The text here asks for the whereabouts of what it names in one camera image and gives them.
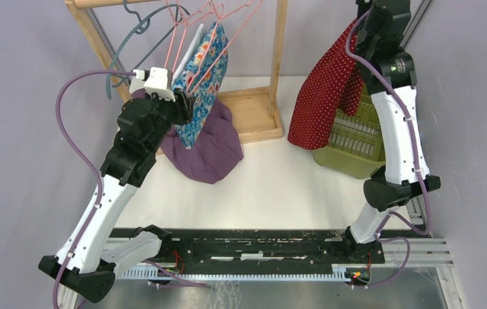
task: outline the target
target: wooden clothes rack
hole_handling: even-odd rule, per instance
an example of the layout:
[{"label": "wooden clothes rack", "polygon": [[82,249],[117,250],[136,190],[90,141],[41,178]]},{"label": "wooden clothes rack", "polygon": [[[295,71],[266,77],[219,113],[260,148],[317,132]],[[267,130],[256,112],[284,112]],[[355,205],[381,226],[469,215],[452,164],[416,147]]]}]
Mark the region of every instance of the wooden clothes rack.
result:
[{"label": "wooden clothes rack", "polygon": [[[157,0],[127,0],[127,3],[149,1]],[[65,0],[65,4],[103,67],[108,68],[113,58],[86,9],[122,5],[122,0]],[[242,143],[272,140],[283,136],[281,117],[277,109],[277,85],[281,67],[287,5],[288,0],[277,0],[270,85],[261,88],[221,92],[217,96],[232,111],[234,127],[239,133],[239,139]],[[118,81],[118,78],[113,77],[113,82],[117,83]],[[126,84],[122,84],[117,90],[124,102],[131,99],[129,87]]]}]

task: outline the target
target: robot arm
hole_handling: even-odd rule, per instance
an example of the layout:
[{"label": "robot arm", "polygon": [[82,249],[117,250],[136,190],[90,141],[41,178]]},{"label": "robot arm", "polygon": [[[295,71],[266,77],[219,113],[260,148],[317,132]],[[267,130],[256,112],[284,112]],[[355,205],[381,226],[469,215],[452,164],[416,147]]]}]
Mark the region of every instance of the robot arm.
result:
[{"label": "robot arm", "polygon": [[[358,28],[355,54],[370,62],[402,99],[412,120],[416,119],[416,72],[412,57],[400,46],[410,21],[409,0],[357,0],[358,16],[368,12]],[[378,112],[385,147],[385,170],[364,183],[367,200],[358,219],[347,229],[346,238],[355,249],[376,240],[376,231],[390,212],[422,194],[416,173],[425,179],[428,191],[440,188],[440,179],[430,174],[416,134],[420,171],[414,170],[414,147],[408,119],[391,93],[371,71],[358,63],[360,74]],[[412,121],[418,132],[416,121]]]},{"label": "robot arm", "polygon": [[[96,188],[67,242],[55,256],[44,256],[39,263],[39,269],[54,279],[66,265],[61,284],[93,303],[105,297],[117,276],[158,254],[162,240],[169,235],[150,226],[113,250],[103,251],[124,207],[156,163],[156,152],[171,126],[186,124],[192,118],[194,101],[182,90],[170,89],[169,70],[152,68],[134,72],[137,79],[145,80],[147,94],[145,98],[126,102],[118,116],[120,130],[100,168],[104,185],[101,204],[95,202]],[[70,252],[77,234],[82,231],[76,248]]]}]

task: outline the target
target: purple fabric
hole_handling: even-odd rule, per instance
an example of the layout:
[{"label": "purple fabric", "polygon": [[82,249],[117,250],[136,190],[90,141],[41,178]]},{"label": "purple fabric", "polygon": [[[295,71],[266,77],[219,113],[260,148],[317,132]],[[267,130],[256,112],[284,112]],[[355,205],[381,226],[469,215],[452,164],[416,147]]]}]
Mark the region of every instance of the purple fabric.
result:
[{"label": "purple fabric", "polygon": [[[139,89],[132,96],[144,97],[145,90]],[[224,179],[243,159],[239,135],[232,124],[232,112],[219,100],[215,100],[192,149],[183,146],[174,127],[160,147],[186,177],[211,184]]]}]

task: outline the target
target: plastic basket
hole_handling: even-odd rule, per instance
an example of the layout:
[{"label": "plastic basket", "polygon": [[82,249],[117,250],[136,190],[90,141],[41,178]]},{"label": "plastic basket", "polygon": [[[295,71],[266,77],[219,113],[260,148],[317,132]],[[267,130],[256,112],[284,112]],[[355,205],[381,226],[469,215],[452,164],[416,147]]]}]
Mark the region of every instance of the plastic basket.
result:
[{"label": "plastic basket", "polygon": [[338,109],[328,145],[312,150],[311,154],[318,165],[357,179],[368,178],[385,165],[380,120],[366,88],[355,116],[347,116]]}]

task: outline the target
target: white wall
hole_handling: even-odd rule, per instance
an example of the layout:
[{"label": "white wall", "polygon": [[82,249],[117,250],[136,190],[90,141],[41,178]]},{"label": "white wall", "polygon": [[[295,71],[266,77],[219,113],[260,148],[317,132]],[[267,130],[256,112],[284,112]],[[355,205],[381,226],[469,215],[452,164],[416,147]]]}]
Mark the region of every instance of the white wall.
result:
[{"label": "white wall", "polygon": [[487,308],[487,1],[435,1],[410,42],[434,230],[447,239],[469,309]]},{"label": "white wall", "polygon": [[[180,0],[180,4],[190,13],[201,8],[204,2],[205,0]],[[230,12],[247,2],[249,1],[225,1],[225,10]],[[253,3],[256,6],[258,2],[259,0],[255,0]],[[418,0],[411,2],[412,12],[415,12],[419,2]],[[129,7],[145,17],[163,5],[165,5],[164,1],[155,1],[129,5]],[[228,48],[230,58],[226,73],[228,76],[270,76],[276,6],[275,0],[263,0],[257,13],[234,39]],[[307,75],[349,23],[356,18],[356,10],[355,0],[290,0],[287,9],[281,75]],[[122,6],[98,8],[95,12],[115,49],[137,24],[137,19],[127,14]],[[243,9],[223,20],[229,38],[239,29],[250,12],[249,9]],[[213,18],[210,17],[207,28],[212,21]],[[188,33],[195,33],[197,26],[198,24],[192,25]],[[171,17],[167,10],[153,17],[151,29],[143,35],[134,35],[124,48],[120,59],[125,68],[127,70],[133,68],[171,27]],[[183,27],[180,26],[178,34],[182,32]],[[188,39],[185,40],[183,51],[186,50],[192,36],[193,34],[186,36]],[[143,64],[144,68],[164,65],[170,38],[171,36],[149,57]],[[175,42],[180,42],[179,35]]]},{"label": "white wall", "polygon": [[[69,78],[97,68],[63,1],[0,0],[0,308],[52,308],[53,280],[37,265],[66,241],[95,186],[58,130],[54,103]],[[103,87],[100,77],[78,82],[62,105],[96,166],[122,104]]]}]

